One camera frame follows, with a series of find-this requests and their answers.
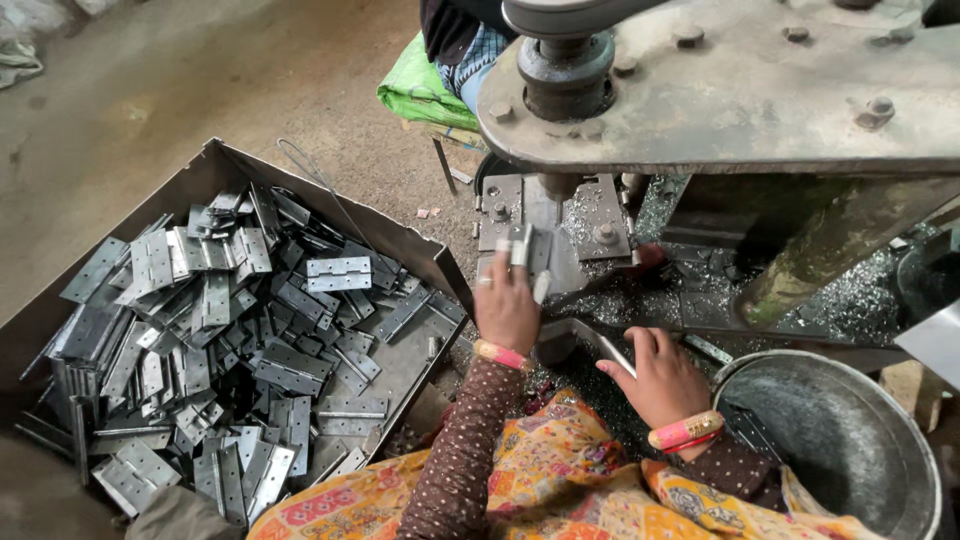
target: woman's left hand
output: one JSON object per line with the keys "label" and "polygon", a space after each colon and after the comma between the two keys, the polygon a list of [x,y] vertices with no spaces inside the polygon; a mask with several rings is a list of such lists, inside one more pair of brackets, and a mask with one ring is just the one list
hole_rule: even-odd
{"label": "woman's left hand", "polygon": [[493,262],[477,280],[476,322],[480,337],[529,356],[540,332],[540,306],[527,283],[527,267],[509,268],[510,251],[498,245]]}

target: green plastic sack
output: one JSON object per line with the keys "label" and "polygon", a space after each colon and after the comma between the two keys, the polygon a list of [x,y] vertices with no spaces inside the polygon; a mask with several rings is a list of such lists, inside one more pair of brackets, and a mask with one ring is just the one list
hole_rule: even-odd
{"label": "green plastic sack", "polygon": [[444,88],[437,68],[426,59],[423,33],[403,49],[394,68],[376,88],[376,97],[397,116],[418,122],[479,131],[464,102]]}

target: hand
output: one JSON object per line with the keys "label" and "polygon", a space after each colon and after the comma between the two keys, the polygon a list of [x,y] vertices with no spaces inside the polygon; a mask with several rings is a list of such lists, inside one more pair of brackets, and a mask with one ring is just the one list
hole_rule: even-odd
{"label": "hand", "polygon": [[[634,342],[636,379],[609,360],[600,360],[596,366],[616,381],[651,430],[710,409],[707,381],[666,331],[633,327],[624,336]],[[686,448],[678,454],[689,461],[706,450],[708,444]]]}
{"label": "hand", "polygon": [[509,271],[510,251],[501,247],[477,280],[477,330],[487,341],[529,356],[540,331],[540,306],[530,293],[526,266]]}

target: person's leg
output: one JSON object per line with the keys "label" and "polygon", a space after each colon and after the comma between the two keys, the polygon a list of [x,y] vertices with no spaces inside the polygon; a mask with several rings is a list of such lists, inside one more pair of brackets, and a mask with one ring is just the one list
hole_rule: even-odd
{"label": "person's leg", "polygon": [[477,113],[477,94],[480,92],[480,84],[483,83],[492,67],[492,62],[484,65],[480,68],[480,71],[470,75],[460,87],[460,99],[467,104],[467,109],[470,109],[474,115]]}

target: woman's right hand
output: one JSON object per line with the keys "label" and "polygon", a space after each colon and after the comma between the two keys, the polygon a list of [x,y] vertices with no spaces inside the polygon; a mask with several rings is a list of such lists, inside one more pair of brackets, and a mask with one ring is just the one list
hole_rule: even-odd
{"label": "woman's right hand", "polygon": [[[609,360],[600,360],[596,366],[613,378],[651,430],[710,409],[707,380],[666,331],[632,327],[624,336],[634,342],[636,379]],[[689,461],[707,445],[681,450],[680,457]]]}

